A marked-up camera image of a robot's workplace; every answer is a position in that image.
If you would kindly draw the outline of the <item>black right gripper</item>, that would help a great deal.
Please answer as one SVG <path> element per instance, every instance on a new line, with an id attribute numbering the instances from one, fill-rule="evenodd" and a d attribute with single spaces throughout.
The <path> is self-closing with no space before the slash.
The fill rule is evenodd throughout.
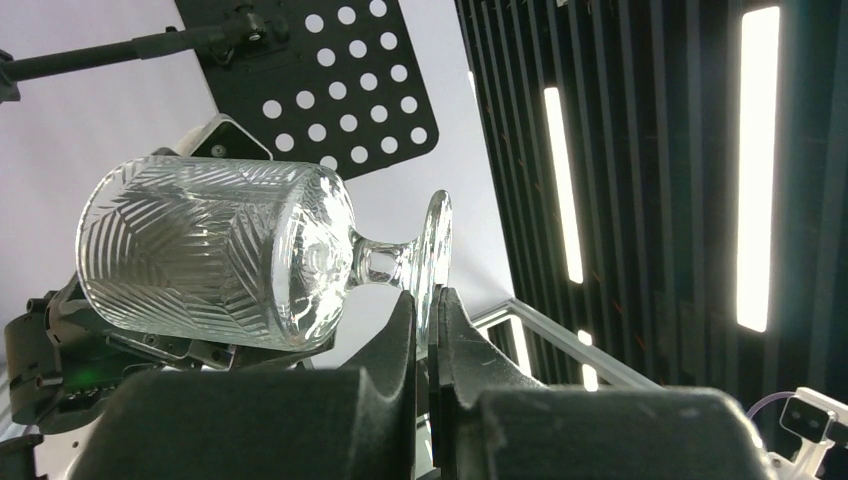
<path id="1" fill-rule="evenodd" d="M 135 373 L 287 368 L 331 350 L 335 339 L 287 352 L 125 330 L 98 315 L 72 278 L 29 299 L 25 313 L 5 326 L 4 344 L 12 422 L 58 434 L 93 422 Z"/>

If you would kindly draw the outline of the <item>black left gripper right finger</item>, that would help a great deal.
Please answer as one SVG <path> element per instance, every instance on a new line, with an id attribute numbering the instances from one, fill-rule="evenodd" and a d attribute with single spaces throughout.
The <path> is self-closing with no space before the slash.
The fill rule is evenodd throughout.
<path id="1" fill-rule="evenodd" d="M 430 307 L 432 455 L 445 479 L 772 479 L 756 428 L 703 388 L 588 392 L 523 374 L 457 292 Z"/>

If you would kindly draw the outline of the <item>cut pattern stemmed glass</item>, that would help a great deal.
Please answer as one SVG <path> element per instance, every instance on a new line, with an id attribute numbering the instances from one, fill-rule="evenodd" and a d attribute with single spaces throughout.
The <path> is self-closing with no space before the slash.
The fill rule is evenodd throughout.
<path id="1" fill-rule="evenodd" d="M 348 293 L 367 284 L 410 293 L 425 341 L 451 242 L 442 190 L 420 236 L 383 243 L 359 233 L 343 180 L 325 166 L 147 156 L 99 182 L 75 257 L 85 297 L 118 328 L 306 352 L 334 334 Z"/>

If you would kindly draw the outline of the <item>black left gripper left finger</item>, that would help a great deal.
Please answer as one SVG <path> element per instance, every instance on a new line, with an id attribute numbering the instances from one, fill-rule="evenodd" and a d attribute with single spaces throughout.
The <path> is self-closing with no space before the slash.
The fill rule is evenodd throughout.
<path id="1" fill-rule="evenodd" d="M 110 399 L 76 479 L 411 479 L 414 300 L 337 369 L 160 372 Z"/>

